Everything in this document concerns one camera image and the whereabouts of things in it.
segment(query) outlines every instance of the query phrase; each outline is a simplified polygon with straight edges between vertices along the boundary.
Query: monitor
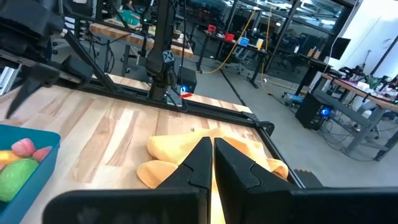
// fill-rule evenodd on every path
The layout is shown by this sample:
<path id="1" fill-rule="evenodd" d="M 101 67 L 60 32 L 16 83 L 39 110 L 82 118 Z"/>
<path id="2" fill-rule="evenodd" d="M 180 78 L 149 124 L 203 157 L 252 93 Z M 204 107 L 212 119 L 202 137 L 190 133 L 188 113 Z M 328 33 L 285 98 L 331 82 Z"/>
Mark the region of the monitor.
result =
<path id="1" fill-rule="evenodd" d="M 331 57 L 340 60 L 350 41 L 351 39 L 337 38 L 333 50 L 331 51 Z"/>

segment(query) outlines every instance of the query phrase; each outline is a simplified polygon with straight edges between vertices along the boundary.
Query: pink toy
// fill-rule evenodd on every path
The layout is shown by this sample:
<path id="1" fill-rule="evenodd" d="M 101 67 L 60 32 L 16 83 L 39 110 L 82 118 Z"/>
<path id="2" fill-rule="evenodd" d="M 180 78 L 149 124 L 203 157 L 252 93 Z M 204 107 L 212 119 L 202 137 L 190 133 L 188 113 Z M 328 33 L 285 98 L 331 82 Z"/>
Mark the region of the pink toy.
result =
<path id="1" fill-rule="evenodd" d="M 29 158 L 33 156 L 33 153 L 36 151 L 36 147 L 34 146 L 32 140 L 25 138 L 15 142 L 11 146 L 11 150 L 19 157 Z"/>
<path id="2" fill-rule="evenodd" d="M 0 172 L 5 168 L 6 164 L 0 164 Z"/>
<path id="3" fill-rule="evenodd" d="M 47 156 L 47 154 L 51 150 L 51 146 L 44 147 L 42 149 L 39 149 L 33 153 L 33 159 L 35 159 L 37 162 L 42 162 L 43 159 Z"/>

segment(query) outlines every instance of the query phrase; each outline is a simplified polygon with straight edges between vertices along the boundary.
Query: white wall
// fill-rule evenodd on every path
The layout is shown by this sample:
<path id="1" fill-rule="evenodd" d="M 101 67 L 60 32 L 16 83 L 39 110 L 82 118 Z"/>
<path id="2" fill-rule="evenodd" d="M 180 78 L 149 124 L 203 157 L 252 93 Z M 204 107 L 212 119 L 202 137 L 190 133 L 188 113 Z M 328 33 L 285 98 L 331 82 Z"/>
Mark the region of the white wall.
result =
<path id="1" fill-rule="evenodd" d="M 395 44 L 374 74 L 375 77 L 383 77 L 383 75 L 391 78 L 398 75 L 398 44 Z"/>
<path id="2" fill-rule="evenodd" d="M 340 60 L 331 58 L 330 65 L 361 65 L 371 50 L 364 68 L 370 73 L 398 35 L 398 1 L 364 0 L 342 37 L 351 39 Z"/>

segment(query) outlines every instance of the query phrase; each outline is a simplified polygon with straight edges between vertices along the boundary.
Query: wooden workbench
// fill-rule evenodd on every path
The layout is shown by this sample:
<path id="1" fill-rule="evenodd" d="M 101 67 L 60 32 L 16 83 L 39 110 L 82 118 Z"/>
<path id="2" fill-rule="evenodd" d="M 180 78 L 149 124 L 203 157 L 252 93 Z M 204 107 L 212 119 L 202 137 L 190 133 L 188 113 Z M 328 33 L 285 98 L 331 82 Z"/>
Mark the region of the wooden workbench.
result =
<path id="1" fill-rule="evenodd" d="M 328 74 L 322 73 L 322 77 L 326 78 L 327 80 L 333 81 L 334 84 L 337 84 L 337 85 L 339 85 L 339 86 L 341 86 L 341 87 L 343 87 L 343 88 L 345 88 L 345 89 L 357 94 L 358 96 L 361 96 L 361 97 L 365 98 L 366 95 L 367 95 L 366 92 L 356 88 L 353 85 L 350 85 L 349 83 L 343 82 L 343 81 L 341 81 L 341 80 L 339 80 L 337 78 L 333 80 L 333 77 L 328 75 Z M 391 103 L 386 102 L 385 100 L 390 101 L 390 99 L 386 98 L 385 96 L 372 96 L 372 95 L 369 95 L 367 97 L 367 99 L 372 101 L 373 103 L 381 106 L 382 108 L 386 108 L 386 109 L 389 109 L 389 110 L 392 110 L 392 111 L 398 111 L 398 106 L 393 104 L 392 102 Z"/>
<path id="2" fill-rule="evenodd" d="M 112 23 L 112 24 L 115 24 L 115 25 L 118 25 L 118 26 L 121 26 L 121 27 L 123 26 L 121 24 L 121 22 L 117 21 L 116 19 L 108 19 L 108 20 L 105 20 L 105 22 L 109 22 L 109 23 Z M 139 25 L 136 25 L 136 26 L 130 25 L 130 27 L 132 29 L 134 29 L 136 27 L 139 27 Z M 128 33 L 125 32 L 125 31 L 121 31 L 121 30 L 118 30 L 118 29 L 115 29 L 115 28 L 112 28 L 112 27 L 108 27 L 108 26 L 104 26 L 104 25 L 101 25 L 101 24 L 91 24 L 90 25 L 90 31 L 92 33 L 94 33 L 94 34 L 104 35 L 104 36 L 107 36 L 107 37 L 110 37 L 110 38 L 113 38 L 113 39 L 118 39 L 118 38 L 121 37 L 121 40 L 124 40 L 126 42 L 129 42 L 129 43 L 135 44 L 135 45 L 142 45 L 142 43 L 144 42 L 144 39 L 142 37 L 136 37 L 134 35 L 127 35 L 126 36 L 126 34 L 128 34 Z M 155 35 L 155 32 L 153 30 L 150 30 L 149 34 Z M 174 39 L 174 41 L 177 41 L 177 42 L 180 42 L 181 44 L 183 44 L 182 43 L 183 42 L 182 38 L 179 38 L 177 40 Z M 148 49 L 153 48 L 154 47 L 154 41 L 153 40 L 148 40 L 146 46 L 147 46 Z M 171 47 L 171 51 L 175 55 L 182 56 L 182 50 L 183 50 L 183 47 L 179 47 L 179 46 L 176 46 L 176 45 L 172 45 L 172 47 Z M 184 51 L 185 51 L 184 57 L 186 57 L 186 58 L 192 58 L 193 57 L 193 52 L 192 52 L 191 48 L 184 49 Z"/>
<path id="3" fill-rule="evenodd" d="M 117 83 L 148 88 L 128 78 L 111 76 Z M 6 114 L 16 91 L 0 97 L 0 117 Z M 201 101 L 233 110 L 250 111 L 204 96 Z M 12 116 L 0 120 L 26 128 L 59 133 L 62 138 L 55 171 L 37 197 L 22 223 L 41 223 L 46 204 L 54 196 L 75 189 L 146 189 L 136 168 L 153 160 L 146 149 L 153 135 L 189 133 L 193 128 L 222 127 L 245 138 L 261 142 L 252 128 L 162 110 L 59 86 L 34 93 Z"/>

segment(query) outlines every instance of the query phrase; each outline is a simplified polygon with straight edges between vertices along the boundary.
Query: green toy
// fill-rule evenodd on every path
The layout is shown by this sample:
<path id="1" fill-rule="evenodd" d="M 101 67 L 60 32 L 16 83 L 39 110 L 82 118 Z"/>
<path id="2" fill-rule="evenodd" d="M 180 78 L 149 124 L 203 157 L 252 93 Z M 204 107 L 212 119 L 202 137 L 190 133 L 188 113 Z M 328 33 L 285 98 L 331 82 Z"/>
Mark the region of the green toy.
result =
<path id="1" fill-rule="evenodd" d="M 0 201 L 10 202 L 39 165 L 34 159 L 20 159 L 0 172 Z"/>

